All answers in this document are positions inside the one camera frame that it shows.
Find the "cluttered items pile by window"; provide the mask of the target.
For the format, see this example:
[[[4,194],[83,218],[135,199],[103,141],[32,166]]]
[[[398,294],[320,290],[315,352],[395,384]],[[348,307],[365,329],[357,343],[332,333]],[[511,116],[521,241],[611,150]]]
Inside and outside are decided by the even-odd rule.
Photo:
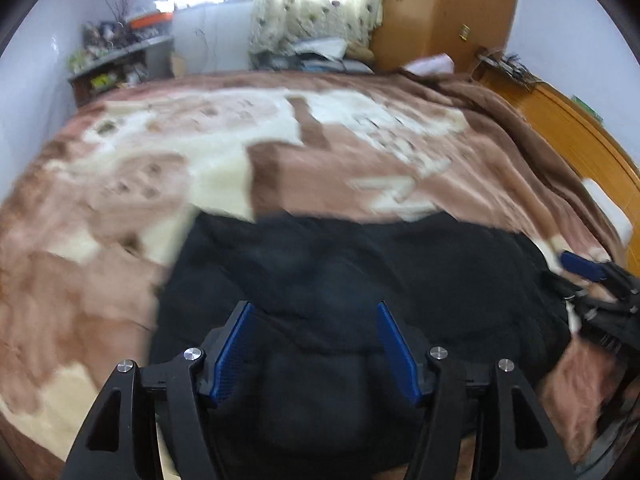
[[[343,38],[298,40],[282,51],[262,51],[250,56],[254,70],[270,72],[373,74],[373,53]]]

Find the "dark wooden shelf unit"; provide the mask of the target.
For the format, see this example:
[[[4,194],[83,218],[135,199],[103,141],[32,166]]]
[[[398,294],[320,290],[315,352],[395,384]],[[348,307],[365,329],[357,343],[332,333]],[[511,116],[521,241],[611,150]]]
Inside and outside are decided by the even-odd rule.
[[[142,82],[172,78],[173,36],[156,36],[111,51],[90,62],[77,74],[71,74],[75,105],[81,108],[116,87],[131,87]]]

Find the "white pillow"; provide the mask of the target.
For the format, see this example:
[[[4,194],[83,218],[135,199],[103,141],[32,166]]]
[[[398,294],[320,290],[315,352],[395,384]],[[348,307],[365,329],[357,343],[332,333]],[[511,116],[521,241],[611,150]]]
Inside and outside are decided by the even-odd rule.
[[[456,66],[448,54],[439,53],[426,58],[417,58],[402,66],[402,69],[418,77],[427,77],[438,74],[453,74]]]

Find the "orange wooden wardrobe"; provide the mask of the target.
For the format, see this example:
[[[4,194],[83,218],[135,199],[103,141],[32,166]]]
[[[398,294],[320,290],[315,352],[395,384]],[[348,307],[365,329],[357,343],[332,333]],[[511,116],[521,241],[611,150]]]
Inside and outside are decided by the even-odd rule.
[[[445,53],[467,72],[480,51],[506,47],[518,0],[383,0],[370,49],[377,70]]]

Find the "cardboard box on floor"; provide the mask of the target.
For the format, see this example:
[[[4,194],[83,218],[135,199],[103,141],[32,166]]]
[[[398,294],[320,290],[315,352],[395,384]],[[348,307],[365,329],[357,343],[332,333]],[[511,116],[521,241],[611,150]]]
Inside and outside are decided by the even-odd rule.
[[[182,78],[188,73],[186,60],[176,52],[170,56],[170,69],[175,78]]]

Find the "brown cream bear blanket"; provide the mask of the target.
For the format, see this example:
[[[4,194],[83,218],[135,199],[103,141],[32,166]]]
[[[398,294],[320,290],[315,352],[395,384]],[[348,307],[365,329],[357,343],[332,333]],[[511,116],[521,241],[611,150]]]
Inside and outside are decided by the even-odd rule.
[[[110,93],[67,122],[1,205],[1,446],[55,479],[120,358],[143,359],[199,212],[413,228],[456,219],[632,263],[562,157],[491,88],[418,78],[248,72]]]

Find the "black puffer jacket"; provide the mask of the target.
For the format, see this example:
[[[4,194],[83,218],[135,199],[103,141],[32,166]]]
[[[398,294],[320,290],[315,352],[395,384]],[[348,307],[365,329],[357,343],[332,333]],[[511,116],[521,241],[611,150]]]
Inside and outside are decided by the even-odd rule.
[[[360,224],[199,214],[160,293],[149,360],[200,344],[242,300],[256,321],[231,398],[210,420],[235,479],[367,479],[405,465],[420,413],[378,339],[387,304],[410,336],[530,382],[570,342],[548,266],[522,234],[431,214]]]

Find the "heart-patterned cream curtain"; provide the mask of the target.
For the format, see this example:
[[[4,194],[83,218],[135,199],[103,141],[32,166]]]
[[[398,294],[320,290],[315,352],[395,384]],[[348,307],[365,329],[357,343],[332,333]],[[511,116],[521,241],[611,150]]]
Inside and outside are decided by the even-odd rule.
[[[383,0],[254,0],[250,53],[281,52],[298,40],[342,38],[367,47],[383,23]]]

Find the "orange wooden headboard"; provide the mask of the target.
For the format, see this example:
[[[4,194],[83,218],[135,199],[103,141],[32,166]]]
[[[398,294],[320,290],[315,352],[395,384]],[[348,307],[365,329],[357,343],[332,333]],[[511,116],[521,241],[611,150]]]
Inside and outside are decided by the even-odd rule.
[[[506,99],[583,178],[595,180],[632,225],[626,263],[639,272],[639,168],[594,116],[535,75],[515,79],[483,61],[472,71]]]

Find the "orange box on shelf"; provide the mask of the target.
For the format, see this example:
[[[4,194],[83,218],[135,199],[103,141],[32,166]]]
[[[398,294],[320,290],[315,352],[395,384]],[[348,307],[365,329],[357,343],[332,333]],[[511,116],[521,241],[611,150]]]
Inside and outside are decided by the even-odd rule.
[[[155,11],[140,15],[137,18],[128,22],[129,27],[132,30],[140,30],[148,27],[153,27],[159,24],[170,23],[174,18],[174,12],[160,12]]]

